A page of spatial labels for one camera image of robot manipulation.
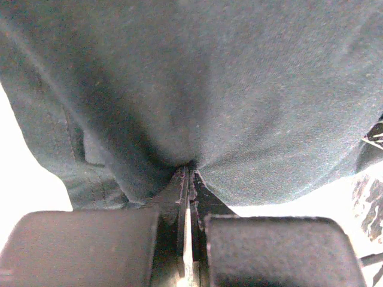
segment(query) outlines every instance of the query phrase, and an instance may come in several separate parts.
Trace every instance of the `dark gray cloth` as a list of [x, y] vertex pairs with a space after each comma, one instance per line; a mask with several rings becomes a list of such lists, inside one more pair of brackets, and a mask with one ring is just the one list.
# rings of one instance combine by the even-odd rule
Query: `dark gray cloth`
[[382, 114], [381, 0], [19, 0], [0, 13], [12, 65], [89, 131], [130, 201], [185, 164], [228, 205], [296, 199], [353, 174]]

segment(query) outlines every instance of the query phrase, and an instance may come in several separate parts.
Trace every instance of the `garment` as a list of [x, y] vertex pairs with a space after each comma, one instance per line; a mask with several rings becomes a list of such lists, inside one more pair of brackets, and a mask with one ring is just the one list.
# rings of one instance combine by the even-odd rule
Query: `garment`
[[[78, 190], [143, 204], [186, 164], [229, 206], [284, 203], [360, 169], [382, 114], [380, 0], [20, 0], [0, 13], [0, 79], [26, 138], [32, 118], [61, 129], [44, 134], [60, 135], [48, 152], [27, 144], [72, 204]], [[71, 150], [71, 117], [107, 168], [80, 140]]]

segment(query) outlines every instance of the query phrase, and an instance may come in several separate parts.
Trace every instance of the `black object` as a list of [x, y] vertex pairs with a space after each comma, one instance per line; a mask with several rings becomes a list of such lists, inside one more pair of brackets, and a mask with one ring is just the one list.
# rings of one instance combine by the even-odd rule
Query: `black object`
[[147, 286], [156, 209], [37, 212], [0, 257], [1, 286]]
[[206, 234], [211, 286], [366, 286], [331, 219], [215, 216]]

